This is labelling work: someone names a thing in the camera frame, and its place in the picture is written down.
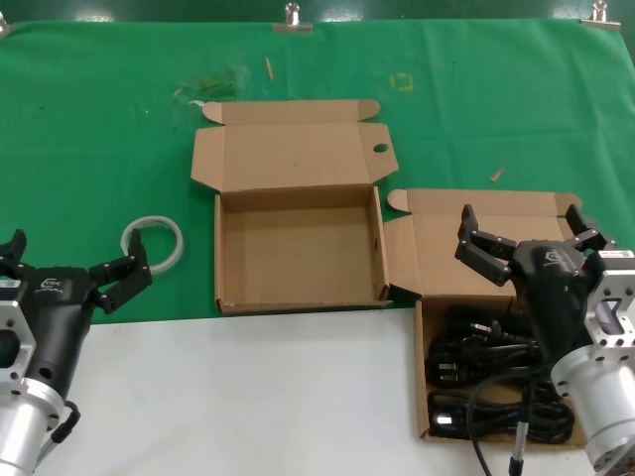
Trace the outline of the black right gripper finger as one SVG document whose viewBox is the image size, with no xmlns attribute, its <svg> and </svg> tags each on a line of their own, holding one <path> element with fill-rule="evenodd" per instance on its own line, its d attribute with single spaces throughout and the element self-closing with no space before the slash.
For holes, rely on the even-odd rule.
<svg viewBox="0 0 635 476">
<path fill-rule="evenodd" d="M 482 231 L 470 204 L 463 207 L 454 256 L 472 271 L 498 287 L 510 279 L 509 268 L 517 243 Z"/>
<path fill-rule="evenodd" d="M 605 235 L 592 221 L 588 221 L 581 213 L 580 208 L 571 204 L 565 215 L 566 222 L 571 230 L 572 238 L 566 243 L 583 253 L 591 251 L 610 251 L 616 249 L 616 242 Z"/>
</svg>

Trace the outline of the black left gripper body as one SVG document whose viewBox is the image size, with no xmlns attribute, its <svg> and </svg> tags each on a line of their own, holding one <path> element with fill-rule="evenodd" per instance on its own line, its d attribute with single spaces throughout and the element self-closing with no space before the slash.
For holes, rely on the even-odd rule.
<svg viewBox="0 0 635 476">
<path fill-rule="evenodd" d="M 19 278 L 1 279 L 1 299 L 18 303 L 35 338 L 25 376 L 63 398 L 95 310 L 95 289 L 94 280 L 82 268 L 31 269 Z"/>
</svg>

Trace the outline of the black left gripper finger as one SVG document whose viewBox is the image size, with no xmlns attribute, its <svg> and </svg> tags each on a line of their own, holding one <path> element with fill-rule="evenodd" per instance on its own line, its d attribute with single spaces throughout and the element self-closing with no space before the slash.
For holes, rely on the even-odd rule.
<svg viewBox="0 0 635 476">
<path fill-rule="evenodd" d="M 26 251 L 27 237 L 22 229 L 17 229 L 10 241 L 1 245 L 1 275 L 27 276 L 30 267 L 22 262 Z"/>
<path fill-rule="evenodd" d="M 91 267 L 94 282 L 91 298 L 105 314 L 112 314 L 152 284 L 152 275 L 139 230 L 133 230 L 129 254 L 117 260 Z"/>
</svg>

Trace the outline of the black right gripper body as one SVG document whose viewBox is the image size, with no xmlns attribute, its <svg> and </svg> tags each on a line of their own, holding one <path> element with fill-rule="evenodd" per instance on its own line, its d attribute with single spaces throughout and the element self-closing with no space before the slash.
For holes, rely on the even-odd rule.
<svg viewBox="0 0 635 476">
<path fill-rule="evenodd" d="M 512 283 L 543 355 L 553 366 L 582 345 L 591 278 L 586 245 L 527 240 L 512 255 Z"/>
</svg>

